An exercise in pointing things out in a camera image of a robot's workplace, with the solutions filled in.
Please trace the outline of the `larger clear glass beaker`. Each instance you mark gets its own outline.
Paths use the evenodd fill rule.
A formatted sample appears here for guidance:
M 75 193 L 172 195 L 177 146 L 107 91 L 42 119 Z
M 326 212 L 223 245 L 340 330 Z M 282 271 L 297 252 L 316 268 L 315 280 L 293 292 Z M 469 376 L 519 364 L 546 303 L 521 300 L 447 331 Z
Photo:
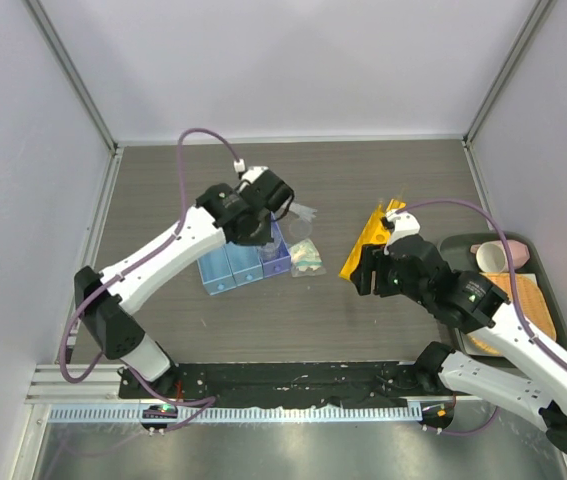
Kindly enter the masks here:
M 262 261 L 270 262 L 274 261 L 279 257 L 281 244 L 283 240 L 280 236 L 275 237 L 271 242 L 258 248 L 259 256 Z

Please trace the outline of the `blue three-compartment organizer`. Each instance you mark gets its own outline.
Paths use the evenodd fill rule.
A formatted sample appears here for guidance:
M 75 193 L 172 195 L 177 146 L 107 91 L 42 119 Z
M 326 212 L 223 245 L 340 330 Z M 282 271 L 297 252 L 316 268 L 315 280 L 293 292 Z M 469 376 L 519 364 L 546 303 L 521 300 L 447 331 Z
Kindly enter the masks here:
M 264 262 L 259 256 L 261 246 L 244 247 L 226 244 L 197 260 L 200 278 L 205 291 L 213 296 L 266 278 L 289 273 L 291 257 L 278 224 L 272 222 L 273 239 L 283 240 L 279 257 Z

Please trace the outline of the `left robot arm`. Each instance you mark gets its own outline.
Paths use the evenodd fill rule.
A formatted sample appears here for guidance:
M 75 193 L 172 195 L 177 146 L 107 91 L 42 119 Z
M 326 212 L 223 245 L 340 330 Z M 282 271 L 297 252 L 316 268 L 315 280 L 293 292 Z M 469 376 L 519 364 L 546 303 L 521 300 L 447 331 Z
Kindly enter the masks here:
M 275 213 L 288 211 L 293 189 L 267 167 L 250 167 L 232 187 L 215 184 L 183 219 L 118 263 L 74 276 L 75 314 L 102 355 L 120 360 L 153 398 L 176 385 L 175 364 L 140 326 L 135 314 L 169 280 L 204 255 L 228 244 L 261 246 L 272 240 Z

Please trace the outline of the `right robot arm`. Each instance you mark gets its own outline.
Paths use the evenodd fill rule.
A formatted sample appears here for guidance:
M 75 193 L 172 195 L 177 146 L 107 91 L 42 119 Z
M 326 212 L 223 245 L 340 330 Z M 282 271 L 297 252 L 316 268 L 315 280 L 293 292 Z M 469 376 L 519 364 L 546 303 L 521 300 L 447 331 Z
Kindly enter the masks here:
M 567 455 L 567 350 L 519 317 L 500 287 L 480 273 L 451 269 L 420 235 L 363 245 L 350 280 L 360 295 L 405 296 L 440 323 L 487 343 L 519 371 L 510 374 L 432 342 L 414 371 L 420 391 L 479 397 L 534 425 Z

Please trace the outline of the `yellow test tube rack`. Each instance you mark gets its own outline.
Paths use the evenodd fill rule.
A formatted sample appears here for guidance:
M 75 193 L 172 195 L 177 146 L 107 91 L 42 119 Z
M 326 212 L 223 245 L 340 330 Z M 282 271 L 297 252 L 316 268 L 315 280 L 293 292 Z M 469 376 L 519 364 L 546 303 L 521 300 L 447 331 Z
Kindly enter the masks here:
M 349 281 L 351 274 L 357 268 L 360 262 L 362 248 L 364 245 L 385 245 L 390 238 L 390 232 L 386 229 L 382 220 L 385 218 L 385 214 L 391 210 L 400 209 L 406 206 L 405 202 L 397 199 L 392 199 L 389 204 L 384 207 L 383 203 L 380 202 L 377 207 L 372 211 L 368 220 L 363 227 L 363 230 L 359 234 L 354 247 L 350 251 L 343 267 L 339 272 L 339 277 L 343 280 Z

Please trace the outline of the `clear plastic pipettes bundle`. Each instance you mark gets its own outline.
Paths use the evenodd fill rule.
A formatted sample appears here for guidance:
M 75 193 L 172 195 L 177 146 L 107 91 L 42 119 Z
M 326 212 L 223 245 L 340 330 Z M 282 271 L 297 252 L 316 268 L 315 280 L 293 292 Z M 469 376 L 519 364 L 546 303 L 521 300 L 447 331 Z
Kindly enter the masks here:
M 296 215 L 298 219 L 304 222 L 312 223 L 316 218 L 317 210 L 297 202 L 291 202 L 289 204 L 289 208 L 284 212 L 283 217 L 286 217 L 289 214 Z

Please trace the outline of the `plastic bag with gloves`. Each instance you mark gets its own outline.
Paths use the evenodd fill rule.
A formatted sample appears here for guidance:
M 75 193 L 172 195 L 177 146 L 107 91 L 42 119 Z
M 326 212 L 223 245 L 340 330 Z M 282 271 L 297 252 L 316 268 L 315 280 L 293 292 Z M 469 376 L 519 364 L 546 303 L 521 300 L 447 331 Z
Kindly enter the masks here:
M 291 257 L 291 275 L 294 278 L 319 276 L 325 274 L 325 267 L 320 253 L 309 238 L 301 240 L 289 248 Z

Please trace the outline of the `pink paper cup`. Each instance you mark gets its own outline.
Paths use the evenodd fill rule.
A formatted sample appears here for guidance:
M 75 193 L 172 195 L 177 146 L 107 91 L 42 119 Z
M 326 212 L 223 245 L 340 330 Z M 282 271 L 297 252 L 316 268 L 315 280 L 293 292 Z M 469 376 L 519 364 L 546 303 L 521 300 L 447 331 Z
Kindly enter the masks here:
M 515 240 L 508 240 L 507 244 L 510 248 L 513 268 L 523 267 L 531 257 L 528 247 Z M 509 268 L 506 250 L 500 240 L 472 245 L 470 252 L 475 256 L 481 272 L 504 273 Z

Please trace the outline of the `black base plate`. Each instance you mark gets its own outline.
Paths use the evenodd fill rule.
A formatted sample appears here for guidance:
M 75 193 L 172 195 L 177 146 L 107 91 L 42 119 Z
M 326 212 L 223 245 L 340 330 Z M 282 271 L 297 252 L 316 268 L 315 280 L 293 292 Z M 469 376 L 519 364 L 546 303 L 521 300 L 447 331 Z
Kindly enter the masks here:
M 150 384 L 166 398 L 215 399 L 217 408 L 344 409 L 405 406 L 452 391 L 411 363 L 181 363 Z

